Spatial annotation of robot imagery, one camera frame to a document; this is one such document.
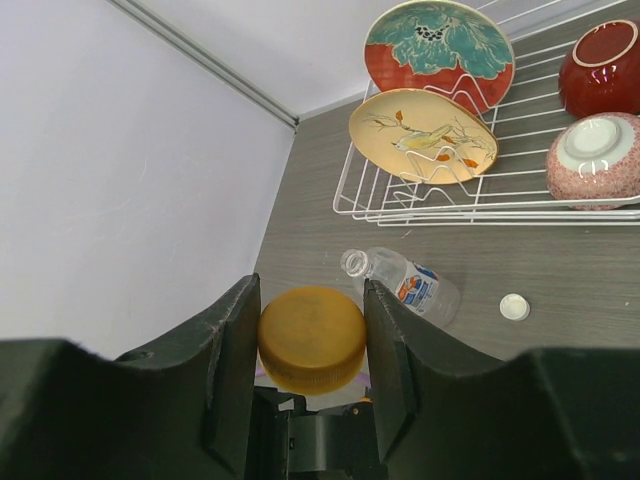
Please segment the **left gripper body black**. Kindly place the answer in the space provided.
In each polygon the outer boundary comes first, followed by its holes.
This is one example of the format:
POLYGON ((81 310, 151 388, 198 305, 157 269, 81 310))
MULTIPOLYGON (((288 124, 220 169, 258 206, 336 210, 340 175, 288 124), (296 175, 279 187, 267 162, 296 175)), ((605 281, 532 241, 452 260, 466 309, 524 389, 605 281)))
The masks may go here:
POLYGON ((256 387, 246 479, 386 479, 372 401, 311 411, 302 395, 256 387))

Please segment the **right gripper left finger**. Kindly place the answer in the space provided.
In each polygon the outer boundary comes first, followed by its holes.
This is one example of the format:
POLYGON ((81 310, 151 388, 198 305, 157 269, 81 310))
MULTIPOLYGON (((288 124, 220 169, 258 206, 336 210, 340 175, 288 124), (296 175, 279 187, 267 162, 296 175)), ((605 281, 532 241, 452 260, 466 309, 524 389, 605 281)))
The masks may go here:
POLYGON ((1 345, 5 479, 240 479, 260 280, 114 360, 64 339, 1 345))

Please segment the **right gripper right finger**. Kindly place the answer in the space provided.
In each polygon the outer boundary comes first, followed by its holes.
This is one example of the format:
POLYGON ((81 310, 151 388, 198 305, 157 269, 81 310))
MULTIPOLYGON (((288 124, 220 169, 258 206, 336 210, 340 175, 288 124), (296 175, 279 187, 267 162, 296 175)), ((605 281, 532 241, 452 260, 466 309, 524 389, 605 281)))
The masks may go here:
POLYGON ((535 348, 502 361, 364 287, 381 461, 394 479, 635 479, 639 353, 535 348))

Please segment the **orange bottle cap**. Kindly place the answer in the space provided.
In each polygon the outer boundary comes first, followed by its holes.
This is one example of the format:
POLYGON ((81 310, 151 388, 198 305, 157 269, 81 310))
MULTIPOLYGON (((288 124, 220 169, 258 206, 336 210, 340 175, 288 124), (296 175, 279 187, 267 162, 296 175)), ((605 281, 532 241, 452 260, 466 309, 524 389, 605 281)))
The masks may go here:
POLYGON ((305 286, 275 297, 257 324, 258 353, 266 375, 300 395, 323 395, 351 382, 366 352, 360 308, 343 293, 305 286))

